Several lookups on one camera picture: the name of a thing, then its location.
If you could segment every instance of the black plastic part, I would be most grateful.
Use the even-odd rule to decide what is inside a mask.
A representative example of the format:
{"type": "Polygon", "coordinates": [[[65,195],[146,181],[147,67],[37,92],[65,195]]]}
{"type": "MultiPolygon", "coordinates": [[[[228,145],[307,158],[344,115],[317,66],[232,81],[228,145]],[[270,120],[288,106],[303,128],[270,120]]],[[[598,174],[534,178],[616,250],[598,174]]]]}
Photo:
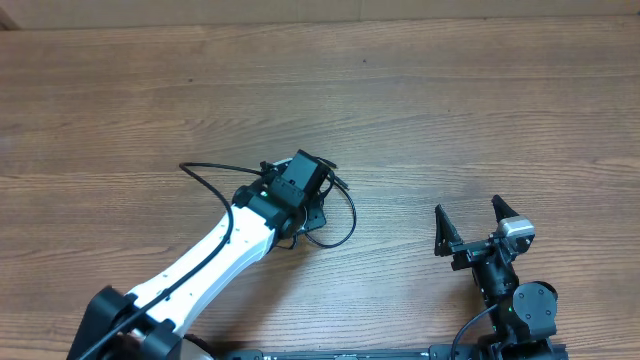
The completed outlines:
{"type": "Polygon", "coordinates": [[[502,200],[500,195],[494,195],[493,199],[491,199],[491,203],[493,204],[493,211],[496,213],[496,222],[500,222],[502,219],[518,216],[518,213],[509,207],[509,205],[502,200]]]}
{"type": "MultiPolygon", "coordinates": [[[[451,360],[451,345],[432,345],[429,348],[429,356],[434,360],[451,360]]],[[[480,350],[476,345],[456,346],[456,355],[453,360],[481,360],[480,350]]]]}
{"type": "MultiPolygon", "coordinates": [[[[111,331],[120,319],[138,310],[133,305],[134,301],[135,296],[123,296],[110,286],[102,289],[87,306],[67,360],[80,357],[111,331]]],[[[149,316],[144,316],[134,326],[146,334],[142,343],[136,344],[137,340],[130,336],[117,336],[89,359],[139,359],[142,357],[154,360],[178,360],[180,358],[182,338],[172,333],[175,325],[171,321],[158,324],[149,316]]]]}
{"type": "Polygon", "coordinates": [[[307,210],[307,223],[305,224],[305,231],[313,231],[319,229],[327,224],[327,218],[322,210],[322,199],[316,196],[309,203],[309,209],[307,210]]]}
{"type": "Polygon", "coordinates": [[[458,235],[455,226],[449,220],[442,205],[436,206],[436,256],[449,256],[452,254],[452,247],[462,244],[462,238],[458,235]]]}
{"type": "Polygon", "coordinates": [[[67,359],[78,358],[100,340],[122,315],[133,310],[134,301],[134,297],[124,297],[111,286],[102,289],[87,305],[67,359]]]}
{"type": "Polygon", "coordinates": [[[539,283],[519,286],[512,297],[512,311],[504,307],[500,315],[514,329],[518,342],[537,341],[556,334],[557,294],[539,283]]]}
{"type": "Polygon", "coordinates": [[[172,331],[175,325],[165,320],[144,339],[140,352],[147,359],[180,360],[182,338],[172,331]]]}
{"type": "Polygon", "coordinates": [[[329,174],[329,170],[329,167],[316,160],[316,157],[298,150],[296,156],[289,163],[287,170],[282,174],[282,179],[291,185],[295,185],[304,194],[311,195],[320,190],[320,186],[322,186],[324,179],[329,174]]]}
{"type": "Polygon", "coordinates": [[[429,360],[429,349],[425,348],[425,349],[408,349],[408,350],[331,350],[331,351],[273,352],[273,353],[264,353],[263,359],[264,360],[429,360]]]}
{"type": "Polygon", "coordinates": [[[310,217],[314,229],[324,226],[326,219],[318,193],[331,172],[329,166],[298,150],[288,163],[262,163],[261,167],[265,172],[261,179],[236,191],[233,196],[236,206],[247,206],[265,218],[265,224],[276,230],[276,240],[293,236],[310,217]]]}
{"type": "Polygon", "coordinates": [[[487,258],[473,267],[473,278],[484,295],[487,307],[497,303],[500,298],[512,294],[520,285],[520,280],[511,263],[504,264],[500,259],[487,258]]]}
{"type": "MultiPolygon", "coordinates": [[[[449,360],[451,345],[432,345],[424,349],[391,350],[328,350],[328,351],[292,351],[261,352],[259,350],[239,350],[216,353],[207,350],[206,343],[198,344],[202,349],[218,360],[449,360]]],[[[475,344],[456,346],[455,360],[497,360],[497,355],[481,349],[475,344]]],[[[522,349],[505,349],[502,360],[568,360],[564,345],[552,346],[550,342],[531,343],[522,349]]]]}

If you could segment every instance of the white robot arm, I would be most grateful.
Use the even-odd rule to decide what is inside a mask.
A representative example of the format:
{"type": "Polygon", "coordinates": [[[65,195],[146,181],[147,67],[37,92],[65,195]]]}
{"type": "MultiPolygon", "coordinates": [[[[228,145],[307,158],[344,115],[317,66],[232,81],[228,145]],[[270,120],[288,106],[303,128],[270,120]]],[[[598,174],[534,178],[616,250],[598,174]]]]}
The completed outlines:
{"type": "Polygon", "coordinates": [[[111,287],[98,293],[87,306],[68,360],[120,359],[131,353],[147,359],[180,359],[182,337],[236,275],[262,259],[279,240],[293,237],[295,244],[298,234],[326,224],[322,206],[334,185],[347,196],[354,212],[353,227],[344,240],[355,228],[355,207],[345,192],[346,184],[333,173],[335,165],[302,150],[290,160],[262,163],[262,171],[202,163],[180,167],[214,192],[227,214],[204,239],[149,281],[126,295],[111,287]],[[240,170],[260,178],[240,187],[230,206],[187,168],[192,166],[240,170]],[[329,187],[321,191],[326,179],[329,187]]]}

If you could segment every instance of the wire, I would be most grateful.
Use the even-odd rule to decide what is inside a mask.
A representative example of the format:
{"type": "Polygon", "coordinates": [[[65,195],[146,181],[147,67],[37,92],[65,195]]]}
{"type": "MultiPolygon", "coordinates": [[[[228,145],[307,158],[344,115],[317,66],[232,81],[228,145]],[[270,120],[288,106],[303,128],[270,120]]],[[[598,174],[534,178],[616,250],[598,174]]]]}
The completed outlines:
{"type": "Polygon", "coordinates": [[[211,168],[216,168],[216,169],[234,170],[234,171],[246,172],[246,173],[254,174],[254,175],[258,175],[258,176],[264,175],[264,173],[262,171],[253,170],[253,169],[247,169],[247,168],[243,168],[243,167],[239,167],[239,166],[224,165],[224,164],[187,162],[187,163],[182,163],[181,165],[189,166],[189,167],[211,167],[211,168]]]}
{"type": "Polygon", "coordinates": [[[460,331],[458,331],[458,334],[456,335],[455,339],[453,339],[453,343],[451,344],[451,353],[449,354],[449,359],[450,360],[455,360],[456,359],[456,347],[458,346],[458,342],[460,342],[460,339],[462,338],[462,335],[464,335],[464,332],[467,331],[467,329],[471,325],[475,324],[483,316],[487,315],[488,313],[492,312],[493,310],[495,310],[497,308],[498,308],[498,304],[493,304],[493,305],[489,306],[488,308],[483,310],[480,314],[476,315],[473,319],[469,320],[469,322],[466,323],[462,327],[462,329],[460,329],[460,331]]]}
{"type": "Polygon", "coordinates": [[[349,196],[347,191],[342,186],[340,186],[338,184],[335,184],[335,186],[336,186],[336,188],[338,188],[338,190],[340,190],[344,194],[344,196],[349,201],[349,204],[351,205],[351,212],[353,213],[353,225],[351,226],[351,231],[349,231],[349,234],[347,234],[347,236],[345,236],[344,239],[338,241],[337,243],[329,244],[329,245],[328,244],[323,244],[321,242],[318,242],[311,235],[309,235],[308,232],[304,232],[304,236],[306,236],[307,239],[309,239],[309,241],[311,241],[312,243],[314,243],[317,246],[320,246],[321,248],[324,248],[324,249],[331,249],[331,248],[334,248],[334,247],[338,247],[338,246],[344,244],[345,241],[349,240],[351,235],[353,235],[353,232],[356,230],[356,223],[358,221],[358,216],[356,215],[356,205],[353,203],[353,199],[351,199],[351,196],[349,196]]]}
{"type": "Polygon", "coordinates": [[[158,304],[163,299],[167,298],[173,291],[175,291],[177,288],[179,288],[182,284],[184,284],[187,280],[189,280],[189,278],[191,278],[194,274],[196,274],[198,271],[200,271],[205,265],[207,265],[216,255],[218,255],[220,250],[222,250],[224,245],[231,238],[231,232],[233,230],[233,212],[231,211],[231,205],[229,205],[229,202],[227,201],[227,199],[225,199],[224,196],[215,187],[213,187],[213,185],[209,184],[206,180],[201,178],[198,174],[194,173],[193,171],[189,170],[187,167],[188,166],[192,166],[192,167],[213,167],[213,168],[237,170],[237,171],[244,171],[244,172],[251,172],[251,173],[254,173],[253,172],[254,170],[250,170],[250,169],[240,170],[242,168],[235,168],[235,166],[218,165],[218,164],[205,164],[205,163],[181,163],[179,166],[180,166],[180,169],[182,169],[182,171],[187,173],[192,178],[196,179],[200,184],[204,185],[207,189],[209,189],[212,193],[214,193],[218,197],[218,199],[220,199],[220,201],[222,202],[222,205],[224,205],[224,208],[227,210],[227,217],[229,219],[229,224],[227,226],[227,232],[222,237],[222,240],[220,241],[220,244],[218,244],[218,246],[209,255],[207,255],[207,257],[204,258],[198,265],[196,265],[188,273],[183,275],[173,285],[171,285],[170,287],[164,289],[160,293],[160,295],[156,296],[153,300],[151,300],[145,306],[143,306],[140,309],[136,310],[126,320],[124,320],[123,322],[118,324],[116,327],[114,327],[113,330],[109,331],[99,341],[97,341],[95,344],[93,344],[93,346],[91,346],[87,351],[85,351],[78,358],[78,360],[88,359],[93,353],[95,353],[96,351],[99,351],[109,340],[111,340],[111,338],[113,338],[119,332],[121,332],[124,329],[128,328],[129,326],[131,326],[134,321],[136,321],[142,315],[146,314],[146,312],[149,309],[154,307],[156,304],[158,304]]]}

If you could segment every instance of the black cable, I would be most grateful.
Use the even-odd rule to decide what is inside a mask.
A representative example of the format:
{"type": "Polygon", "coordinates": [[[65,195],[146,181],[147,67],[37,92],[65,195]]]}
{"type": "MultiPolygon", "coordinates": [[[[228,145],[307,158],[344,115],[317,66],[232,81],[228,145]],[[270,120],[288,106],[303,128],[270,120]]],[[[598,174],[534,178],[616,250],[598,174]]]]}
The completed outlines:
{"type": "Polygon", "coordinates": [[[109,340],[111,340],[111,338],[113,338],[119,332],[121,332],[124,329],[128,328],[129,326],[131,326],[134,321],[136,321],[142,315],[146,314],[146,312],[149,309],[151,309],[156,304],[158,304],[160,301],[162,301],[164,298],[169,296],[173,291],[175,291],[177,288],[179,288],[182,284],[184,284],[187,280],[189,280],[189,278],[191,278],[198,271],[202,270],[202,268],[205,267],[205,265],[207,265],[216,255],[218,255],[220,250],[222,250],[224,245],[231,238],[231,232],[233,230],[233,212],[231,211],[231,205],[229,205],[229,202],[227,201],[227,199],[225,199],[224,196],[215,187],[213,187],[213,185],[209,184],[206,180],[201,178],[198,174],[194,173],[193,171],[189,170],[187,167],[188,166],[214,167],[214,168],[238,170],[238,171],[249,170],[249,171],[245,171],[245,172],[252,172],[253,170],[250,170],[250,169],[239,170],[239,169],[242,169],[242,168],[235,168],[234,166],[227,166],[227,165],[218,166],[218,164],[203,164],[203,163],[182,163],[179,166],[180,166],[180,169],[182,169],[182,171],[187,173],[192,178],[196,179],[200,184],[204,185],[207,189],[209,189],[212,193],[214,193],[218,197],[218,199],[220,199],[220,201],[222,202],[222,205],[224,205],[224,208],[227,210],[227,216],[229,218],[229,224],[228,224],[228,227],[227,227],[227,232],[224,234],[222,240],[220,241],[220,244],[218,244],[218,246],[209,255],[207,255],[207,257],[204,258],[198,265],[196,265],[188,273],[184,274],[173,285],[171,285],[170,287],[164,289],[160,293],[160,295],[156,296],[153,300],[151,300],[145,306],[143,306],[140,309],[138,309],[137,311],[135,311],[126,320],[124,320],[123,322],[118,324],[116,327],[114,327],[105,336],[103,336],[98,342],[93,344],[93,346],[91,346],[87,351],[85,351],[78,358],[78,360],[85,360],[85,359],[89,358],[89,356],[91,356],[96,351],[100,350],[109,340]]]}
{"type": "Polygon", "coordinates": [[[353,235],[353,232],[356,230],[356,222],[358,221],[358,216],[356,215],[356,205],[353,203],[353,199],[351,199],[351,196],[349,196],[347,191],[342,186],[340,186],[338,184],[335,184],[335,186],[336,186],[336,188],[338,188],[338,190],[340,190],[344,194],[344,196],[349,201],[349,204],[351,205],[351,212],[353,213],[353,225],[351,226],[351,231],[349,231],[349,234],[347,234],[347,236],[345,236],[344,239],[338,241],[337,243],[329,244],[329,245],[323,244],[321,242],[318,242],[316,239],[314,239],[307,232],[304,233],[304,236],[306,236],[307,239],[309,239],[309,241],[311,241],[312,243],[314,243],[317,246],[320,246],[321,248],[324,248],[324,249],[331,249],[331,248],[334,248],[334,247],[338,247],[338,246],[344,244],[345,241],[349,240],[351,235],[353,235]]]}
{"type": "Polygon", "coordinates": [[[450,360],[455,360],[456,359],[456,347],[458,346],[458,342],[460,342],[460,339],[462,338],[462,335],[464,335],[464,332],[467,331],[467,329],[471,325],[475,324],[476,321],[480,320],[483,316],[485,316],[488,313],[492,312],[496,308],[498,308],[498,304],[493,304],[493,305],[489,306],[488,308],[483,310],[480,314],[476,315],[473,319],[469,320],[469,322],[466,323],[462,327],[462,329],[460,329],[460,331],[458,331],[458,334],[456,335],[455,339],[453,339],[453,343],[451,344],[451,353],[449,354],[449,359],[450,360]]]}
{"type": "Polygon", "coordinates": [[[246,173],[254,174],[254,175],[258,175],[258,176],[264,175],[264,173],[262,171],[253,170],[253,169],[247,169],[247,168],[243,168],[243,167],[239,167],[239,166],[232,166],[232,165],[211,164],[211,163],[193,163],[193,162],[188,162],[188,163],[183,163],[183,164],[185,166],[190,166],[190,167],[211,167],[211,168],[216,168],[216,169],[225,169],[225,170],[234,170],[234,171],[246,172],[246,173]]]}

